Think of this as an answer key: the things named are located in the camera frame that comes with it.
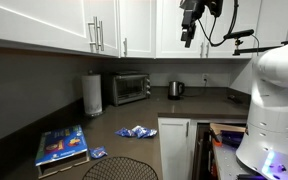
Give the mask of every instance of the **power outlet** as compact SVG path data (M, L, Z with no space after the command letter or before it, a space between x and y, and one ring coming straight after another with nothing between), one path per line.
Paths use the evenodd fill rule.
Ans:
M208 80L208 74L203 73L203 74L202 74L202 80L203 80L203 81L207 81L207 80Z

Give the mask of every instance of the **wire mesh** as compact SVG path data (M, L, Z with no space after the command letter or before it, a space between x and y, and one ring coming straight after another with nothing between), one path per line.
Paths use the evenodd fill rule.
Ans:
M83 180L158 180L154 169L146 163L128 158L112 157L93 165Z

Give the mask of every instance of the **toaster oven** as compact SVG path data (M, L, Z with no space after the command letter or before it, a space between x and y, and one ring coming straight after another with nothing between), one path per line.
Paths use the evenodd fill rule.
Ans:
M150 95L148 74L110 74L104 76L103 97L114 106L146 99Z

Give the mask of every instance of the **cabinet handle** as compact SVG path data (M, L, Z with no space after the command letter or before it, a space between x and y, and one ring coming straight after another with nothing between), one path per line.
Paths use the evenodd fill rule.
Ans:
M190 123L186 122L186 137L188 136L188 129L190 127Z
M103 35L103 22L100 21L100 39L101 39L101 51L104 51L104 35Z
M206 45L206 58L208 58L209 50L210 50L210 43L207 43L207 45Z
M93 23L88 23L88 25L94 25L94 36L95 36L95 42L91 42L90 45L95 45L95 49L99 50L99 44L98 44L98 33L97 33L97 17L94 16L93 17L94 22Z
M125 40L123 41L124 44L124 55L125 57L127 56L127 38L125 38Z
M204 51L204 43L201 44L201 54L200 54L201 58L203 57L203 51Z

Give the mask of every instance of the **white cabinet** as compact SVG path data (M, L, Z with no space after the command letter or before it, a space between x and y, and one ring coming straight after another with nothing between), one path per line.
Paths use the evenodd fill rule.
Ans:
M89 52L87 3L0 0L0 39Z
M163 179L190 180L196 122L183 118L158 118Z
M262 0L239 0L239 7L237 12L237 19L233 29L233 32L253 29L256 34L259 12L261 9ZM222 14L216 20L215 28L212 35L212 42L219 43L223 40L223 36L227 34L231 25L232 15L234 11L234 0L223 1ZM207 23L206 32L210 32L213 26L214 16L209 11L206 11ZM239 46L240 49L252 48L254 46L255 39L252 36L243 37L240 39L243 44ZM206 44L206 53L204 58L251 58L252 54L241 54L240 56L233 56L235 47L235 39L228 39L222 45L218 47L211 47L209 43Z
M90 41L98 43L91 45L91 52L104 55L119 56L118 43L118 3L117 0L89 0L87 22L89 26Z
M288 40L288 1L262 1L255 35L260 41L260 47L281 46L282 41ZM252 60L234 66L230 88L251 94Z
M201 58L205 45L204 35L197 24L190 48L181 41L184 10L181 0L158 0L156 8L156 57L157 58ZM206 22L205 15L200 19Z
M120 0L121 57L155 58L156 0Z

